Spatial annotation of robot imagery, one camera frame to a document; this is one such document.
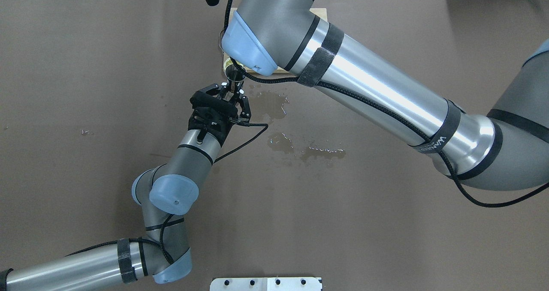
metal cylinder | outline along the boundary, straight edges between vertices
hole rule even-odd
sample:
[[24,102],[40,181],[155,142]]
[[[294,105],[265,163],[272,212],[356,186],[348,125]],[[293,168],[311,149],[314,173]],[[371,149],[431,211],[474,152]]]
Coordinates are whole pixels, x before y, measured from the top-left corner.
[[[144,277],[139,244],[130,243],[137,279]],[[35,265],[8,275],[8,291],[94,291],[122,283],[116,245]]]

white surface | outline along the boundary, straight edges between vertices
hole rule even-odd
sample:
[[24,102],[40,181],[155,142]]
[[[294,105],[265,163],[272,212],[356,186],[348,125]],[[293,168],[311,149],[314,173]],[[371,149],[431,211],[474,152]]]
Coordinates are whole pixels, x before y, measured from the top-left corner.
[[320,277],[249,277],[249,278],[224,278],[214,279],[210,284],[210,291],[321,291]]

table surface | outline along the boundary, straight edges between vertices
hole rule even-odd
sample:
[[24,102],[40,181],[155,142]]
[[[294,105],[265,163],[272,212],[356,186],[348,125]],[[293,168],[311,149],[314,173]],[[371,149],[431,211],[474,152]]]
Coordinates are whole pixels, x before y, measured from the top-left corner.
[[[547,0],[314,6],[473,114],[490,110],[549,37]],[[144,234],[131,183],[167,162],[194,91],[223,82],[223,10],[204,0],[0,0],[0,269]],[[323,277],[326,291],[547,290],[547,193],[476,207],[426,156],[317,90],[244,89],[252,121],[270,129],[212,168],[186,216],[192,273],[113,291],[276,275]],[[222,152],[255,133],[235,127]],[[483,201],[525,193],[470,191]]]

